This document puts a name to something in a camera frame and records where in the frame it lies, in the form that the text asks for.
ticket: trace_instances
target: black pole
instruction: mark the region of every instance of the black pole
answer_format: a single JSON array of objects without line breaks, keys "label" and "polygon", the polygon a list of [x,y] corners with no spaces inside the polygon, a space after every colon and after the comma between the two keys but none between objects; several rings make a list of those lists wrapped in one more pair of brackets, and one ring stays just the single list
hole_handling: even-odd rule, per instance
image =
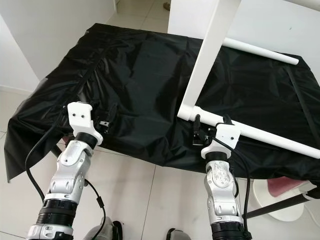
[{"label": "black pole", "polygon": [[51,148],[51,152],[58,158],[59,155],[62,153],[61,149],[57,146],[57,145],[54,145],[52,148]]},{"label": "black pole", "polygon": [[274,211],[277,211],[280,209],[288,208],[293,205],[301,204],[301,203],[304,203],[307,201],[309,201],[309,199],[306,199],[303,194],[300,194],[297,196],[290,197],[286,200],[282,200],[282,201],[276,202],[274,204],[259,208],[257,210],[253,210],[251,212],[248,212],[247,218],[248,219],[254,218],[254,217],[257,217],[257,216],[260,216],[263,214],[268,214],[268,213],[271,213],[271,212],[274,212]]}]

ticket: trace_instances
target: black cloth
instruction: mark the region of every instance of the black cloth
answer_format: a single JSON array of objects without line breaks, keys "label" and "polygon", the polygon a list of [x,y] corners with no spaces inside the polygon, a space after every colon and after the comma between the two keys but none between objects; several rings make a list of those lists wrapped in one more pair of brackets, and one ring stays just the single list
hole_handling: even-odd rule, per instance
[{"label": "black cloth", "polygon": [[[74,101],[93,105],[95,121],[105,120],[117,105],[108,134],[101,133],[101,147],[160,166],[205,172],[201,148],[192,146],[193,123],[177,118],[201,44],[185,36],[93,25],[9,120],[4,147],[8,179],[25,170],[28,152],[62,107]],[[320,87],[305,61],[290,56],[299,64],[222,47],[196,105],[320,148]],[[203,131],[208,127],[201,125]],[[70,133],[65,116],[32,156],[32,165]],[[319,159],[244,136],[236,148],[252,178],[320,182]],[[242,163],[231,159],[235,175],[245,177]]]}]

